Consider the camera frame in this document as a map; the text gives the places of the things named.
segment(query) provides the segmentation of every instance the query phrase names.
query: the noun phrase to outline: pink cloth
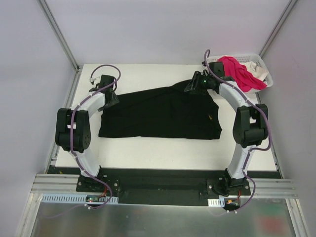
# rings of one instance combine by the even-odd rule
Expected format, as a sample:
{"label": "pink cloth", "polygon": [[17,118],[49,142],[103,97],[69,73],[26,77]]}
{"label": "pink cloth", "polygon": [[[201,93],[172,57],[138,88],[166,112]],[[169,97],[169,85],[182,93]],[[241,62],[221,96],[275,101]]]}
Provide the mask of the pink cloth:
{"label": "pink cloth", "polygon": [[243,92],[248,92],[252,88],[262,90],[267,85],[255,78],[250,72],[247,71],[246,66],[240,64],[235,58],[224,56],[217,60],[223,62],[225,76],[231,76],[237,82],[238,87]]}

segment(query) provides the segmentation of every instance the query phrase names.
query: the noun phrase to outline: white plastic basket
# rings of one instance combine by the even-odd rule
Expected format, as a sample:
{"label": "white plastic basket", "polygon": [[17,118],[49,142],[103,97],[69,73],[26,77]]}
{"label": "white plastic basket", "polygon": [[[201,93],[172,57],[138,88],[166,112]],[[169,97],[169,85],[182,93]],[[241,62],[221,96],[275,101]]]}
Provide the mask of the white plastic basket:
{"label": "white plastic basket", "polygon": [[[211,62],[216,62],[219,58],[223,57],[222,56],[209,56],[207,58],[207,62],[211,63]],[[263,62],[263,60],[261,59],[261,57],[258,54],[233,54],[233,55],[227,55],[227,56],[231,56],[237,59],[237,61],[239,61],[240,63],[247,63],[247,62],[254,62],[255,64],[257,64],[257,66],[262,67],[267,69],[266,64]],[[267,84],[267,87],[270,87],[273,85],[273,80],[271,78],[270,73],[266,76],[266,78],[264,79],[264,82]],[[251,89],[250,91],[248,91],[247,93],[256,93],[259,92],[259,90],[256,89]]]}

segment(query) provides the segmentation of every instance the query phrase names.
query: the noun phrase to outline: purple cable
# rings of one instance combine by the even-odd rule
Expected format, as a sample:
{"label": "purple cable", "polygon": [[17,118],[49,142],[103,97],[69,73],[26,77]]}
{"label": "purple cable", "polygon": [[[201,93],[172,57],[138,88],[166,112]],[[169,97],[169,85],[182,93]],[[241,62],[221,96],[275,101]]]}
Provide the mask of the purple cable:
{"label": "purple cable", "polygon": [[210,69],[210,67],[209,67],[209,65],[208,65],[208,63],[207,63],[207,57],[209,57],[209,54],[210,54],[210,50],[208,49],[208,50],[205,51],[205,53],[204,53],[204,62],[205,62],[205,64],[206,64],[206,67],[207,67],[209,73],[211,73],[212,76],[215,77],[219,82],[224,83],[224,84],[226,84],[226,85],[232,87],[233,89],[235,89],[235,90],[242,96],[242,98],[243,98],[244,100],[246,100],[246,102],[247,102],[249,105],[251,105],[254,109],[256,109],[256,110],[261,114],[261,116],[263,117],[263,119],[264,119],[264,121],[265,121],[265,124],[266,124],[266,126],[267,126],[267,130],[268,130],[268,140],[269,140],[268,146],[267,146],[266,148],[257,148],[257,147],[254,147],[254,148],[249,149],[249,152],[248,152],[248,154],[247,154],[247,156],[246,156],[246,160],[245,160],[245,162],[244,162],[244,164],[243,164],[242,173],[244,174],[244,176],[245,176],[247,179],[249,179],[249,180],[253,183],[253,191],[252,191],[252,194],[251,194],[250,198],[247,200],[247,202],[245,202],[245,204],[242,205],[242,206],[239,208],[239,209],[241,209],[241,208],[243,208],[244,206],[246,206],[246,205],[252,200],[253,196],[255,195],[255,191],[256,191],[256,183],[255,183],[255,181],[254,181],[252,178],[250,178],[250,177],[246,174],[246,172],[245,172],[247,163],[248,163],[249,158],[250,158],[250,153],[251,153],[252,151],[254,151],[254,150],[267,151],[267,150],[269,150],[269,149],[271,148],[271,145],[272,145],[271,128],[270,128],[270,125],[269,125],[268,118],[267,118],[266,114],[265,114],[260,108],[258,108],[257,106],[255,106],[251,101],[249,101],[248,98],[247,98],[247,96],[245,96],[245,94],[244,94],[238,87],[236,87],[236,86],[234,86],[234,85],[232,85],[232,84],[226,82],[225,80],[223,80],[223,79],[221,79],[220,77],[216,76],[215,73],[212,72],[212,70]]}
{"label": "purple cable", "polygon": [[99,180],[98,178],[96,178],[96,177],[94,177],[93,175],[91,175],[91,174],[90,174],[88,171],[86,171],[86,170],[84,169],[84,167],[81,165],[81,163],[80,163],[80,161],[79,161],[79,159],[78,159],[78,156],[77,156],[77,154],[76,154],[75,151],[74,151],[74,121],[75,121],[75,114],[76,114],[76,111],[77,111],[86,101],[88,101],[92,96],[98,94],[98,93],[101,92],[102,90],[104,90],[104,89],[106,89],[106,88],[109,88],[110,86],[116,84],[117,81],[120,79],[120,76],[121,76],[120,70],[119,70],[116,66],[113,66],[113,65],[111,65],[111,64],[103,64],[103,65],[100,65],[99,67],[97,67],[96,69],[93,70],[91,76],[93,76],[93,73],[94,73],[97,69],[99,69],[99,68],[101,68],[101,67],[112,67],[112,68],[115,68],[115,69],[118,71],[118,78],[117,78],[114,82],[112,82],[112,83],[110,83],[110,84],[108,84],[108,85],[106,85],[106,86],[104,86],[104,87],[98,89],[98,90],[95,91],[92,95],[89,95],[89,96],[87,96],[85,99],[83,99],[83,100],[79,103],[79,105],[77,105],[77,106],[75,107],[75,109],[73,110],[73,113],[72,113],[72,115],[71,115],[71,122],[70,122],[70,152],[71,152],[71,154],[74,155],[75,160],[76,160],[76,162],[77,162],[79,168],[80,168],[81,170],[83,170],[84,173],[85,173],[86,175],[88,175],[90,178],[92,178],[92,179],[94,179],[95,181],[97,181],[97,182],[103,184],[103,185],[104,185],[105,187],[107,187],[108,190],[110,191],[110,198],[109,198],[108,200],[106,200],[103,204],[101,204],[100,206],[91,207],[92,209],[98,209],[98,208],[103,207],[105,204],[107,204],[107,203],[112,199],[113,193],[112,193],[112,189],[110,188],[110,186],[109,186],[108,184],[106,184],[106,183],[103,182],[102,180]]}

